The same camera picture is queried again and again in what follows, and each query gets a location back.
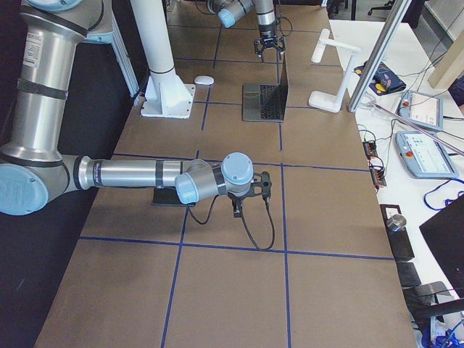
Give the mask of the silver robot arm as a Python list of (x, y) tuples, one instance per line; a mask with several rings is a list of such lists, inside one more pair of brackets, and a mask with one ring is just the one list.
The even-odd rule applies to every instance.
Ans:
[(28, 27), (10, 141), (1, 148), (1, 211), (27, 215), (58, 196), (91, 187), (155, 187), (182, 205), (227, 196), (240, 210), (247, 197), (270, 198), (267, 173), (240, 152), (218, 165), (194, 159), (108, 160), (60, 154), (57, 145), (80, 42), (112, 32), (110, 1), (23, 1)]
[(264, 51), (274, 49), (282, 59), (286, 50), (283, 36), (277, 33), (276, 11), (271, 0), (209, 0), (207, 9), (217, 15), (225, 28), (233, 27), (251, 10), (255, 10), (260, 37), (254, 41), (254, 53), (264, 62)]

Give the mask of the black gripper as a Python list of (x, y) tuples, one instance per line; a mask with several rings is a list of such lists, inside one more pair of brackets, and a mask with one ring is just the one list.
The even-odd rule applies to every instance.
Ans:
[(250, 186), (252, 196), (261, 196), (263, 199), (269, 199), (271, 198), (271, 188), (272, 181), (269, 172), (254, 173), (253, 182)]
[(275, 23), (258, 25), (260, 38), (254, 41), (254, 52), (264, 62), (263, 52), (266, 49), (275, 49), (278, 52), (278, 60), (283, 59), (286, 50), (283, 36), (277, 36), (277, 26)]

